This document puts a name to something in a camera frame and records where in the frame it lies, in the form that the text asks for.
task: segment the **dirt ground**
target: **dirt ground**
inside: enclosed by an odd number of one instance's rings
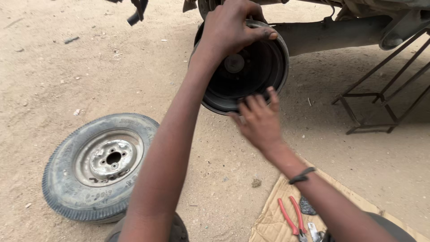
[[[150,1],[144,22],[130,27],[126,19],[134,7],[128,1],[0,3],[0,241],[104,239],[112,224],[70,221],[48,207],[41,192],[44,166],[69,133],[98,117],[137,112],[162,121],[202,21],[198,10],[181,10],[181,0]],[[312,22],[331,10],[290,1],[263,11],[268,22]],[[63,43],[74,36],[80,38]],[[361,89],[381,89],[424,40]],[[369,46],[292,57],[280,94],[283,135],[318,168],[430,236],[430,97],[392,134],[346,136],[353,123],[340,104],[330,105],[389,53]],[[429,57],[424,53],[401,80]],[[428,79],[428,74],[421,78]],[[411,85],[396,99],[395,111],[404,110],[425,85]],[[370,99],[349,100],[359,117],[372,107]],[[81,113],[73,116],[76,109]],[[227,117],[202,107],[177,209],[191,241],[247,241],[278,176]],[[262,180],[260,187],[252,188],[254,178]]]

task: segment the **black wristband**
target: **black wristband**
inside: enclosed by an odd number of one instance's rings
[[[302,173],[300,173],[299,175],[293,177],[293,179],[291,179],[288,183],[290,185],[298,182],[298,181],[306,181],[309,178],[306,176],[306,174],[308,174],[311,171],[316,171],[315,167],[308,167],[306,168],[304,171],[302,171]]]

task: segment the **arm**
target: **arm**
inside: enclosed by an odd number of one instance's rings
[[[277,37],[271,35],[271,28],[246,27],[248,15],[264,20],[261,7],[248,0],[227,1],[207,15],[200,44],[133,188],[120,241],[168,241],[200,103],[210,78],[228,54],[259,39]]]
[[[289,179],[300,174],[306,165],[282,141],[279,122],[279,101],[273,87],[268,92],[268,107],[261,95],[249,96],[239,104],[244,122],[237,114],[230,114],[241,133],[273,165]],[[312,172],[308,180],[295,183],[310,204],[318,212],[336,241],[347,242],[396,242],[396,240],[370,216],[345,198],[338,190]]]

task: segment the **pliers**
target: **pliers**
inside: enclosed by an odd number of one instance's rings
[[[287,220],[288,225],[291,227],[291,229],[293,230],[293,234],[297,235],[298,240],[300,242],[307,242],[307,238],[305,233],[307,233],[306,229],[303,226],[303,218],[301,217],[301,212],[300,212],[300,208],[297,205],[297,202],[295,201],[293,196],[289,197],[291,200],[291,203],[294,206],[294,209],[296,210],[297,213],[297,218],[298,218],[298,229],[297,227],[293,224],[293,222],[291,221],[290,217],[288,217],[287,212],[285,212],[285,208],[284,208],[284,204],[282,203],[282,199],[278,199],[278,203],[279,206],[281,207],[281,211],[284,214],[284,218]]]

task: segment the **cardboard sheet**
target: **cardboard sheet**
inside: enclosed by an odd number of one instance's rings
[[[302,158],[300,159],[303,160],[303,162],[305,162],[308,166],[313,166],[308,161]],[[396,219],[391,214],[382,211],[372,203],[357,195],[355,192],[349,190],[347,187],[333,179],[325,172],[318,170],[317,173],[322,178],[326,179],[328,183],[338,189],[342,194],[344,194],[348,199],[350,199],[350,201],[352,201],[360,209],[368,212],[373,212],[387,218],[391,222],[403,228],[412,237],[414,237],[417,242],[430,242],[428,238],[424,237],[423,235],[410,228],[400,220]],[[260,217],[257,219],[251,229],[251,237],[249,238],[249,242],[298,242],[297,236],[292,235],[291,228],[288,226],[284,216],[282,215],[278,204],[278,198],[281,198],[284,203],[285,211],[290,216],[290,219],[293,221],[293,223],[298,226],[297,215],[289,199],[289,196],[293,196],[296,199],[297,203],[299,203],[301,196],[299,190],[297,190],[295,186],[289,185],[288,179],[281,175],[275,186],[273,187],[273,190],[270,193],[266,204],[264,205]],[[310,216],[302,214],[302,217],[304,227],[306,230],[308,230],[306,236],[309,242],[312,242],[312,238],[310,236],[309,228],[307,226],[308,222],[314,222],[318,231],[327,230],[326,225],[323,223],[319,216]]]

